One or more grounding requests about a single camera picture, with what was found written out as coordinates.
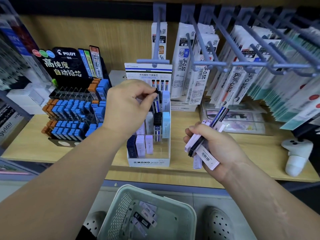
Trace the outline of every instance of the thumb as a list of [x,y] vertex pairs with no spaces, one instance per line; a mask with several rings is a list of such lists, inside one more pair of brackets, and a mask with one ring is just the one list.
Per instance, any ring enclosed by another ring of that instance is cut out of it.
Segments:
[[145,99],[142,100],[140,103],[140,107],[148,112],[152,106],[153,100],[157,97],[157,93],[150,93],[148,96],[145,97]]
[[219,133],[215,129],[205,124],[196,124],[195,126],[190,126],[189,130],[194,134],[202,135],[208,141],[221,140],[221,138],[224,136],[222,133]]

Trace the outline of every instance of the blue stripe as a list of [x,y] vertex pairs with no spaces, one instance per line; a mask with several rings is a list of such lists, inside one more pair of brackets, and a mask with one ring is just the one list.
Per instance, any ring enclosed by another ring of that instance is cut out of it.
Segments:
[[172,71],[172,69],[156,69],[156,68],[126,68],[127,70],[153,70],[153,71]]

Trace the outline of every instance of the white vr controller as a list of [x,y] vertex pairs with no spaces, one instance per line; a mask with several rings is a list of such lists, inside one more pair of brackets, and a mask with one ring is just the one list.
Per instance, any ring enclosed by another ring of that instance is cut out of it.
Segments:
[[294,138],[283,141],[281,145],[289,151],[285,172],[292,177],[297,177],[309,159],[313,143],[309,140],[298,141]]

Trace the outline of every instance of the person's right hand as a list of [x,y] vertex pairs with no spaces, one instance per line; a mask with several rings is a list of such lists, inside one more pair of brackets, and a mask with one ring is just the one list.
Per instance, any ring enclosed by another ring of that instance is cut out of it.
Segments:
[[238,163],[248,163],[250,161],[238,143],[224,131],[219,133],[213,128],[197,122],[195,126],[190,126],[185,132],[187,134],[183,138],[185,143],[190,140],[193,134],[200,134],[208,140],[210,153],[220,164],[214,170],[210,170],[204,162],[202,165],[220,183],[223,182],[232,167],[237,166]]

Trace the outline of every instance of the black pants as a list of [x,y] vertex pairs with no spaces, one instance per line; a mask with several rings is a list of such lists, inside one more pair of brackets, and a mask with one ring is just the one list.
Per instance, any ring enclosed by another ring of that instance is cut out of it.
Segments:
[[82,226],[75,240],[97,240],[97,238],[89,231],[88,228]]

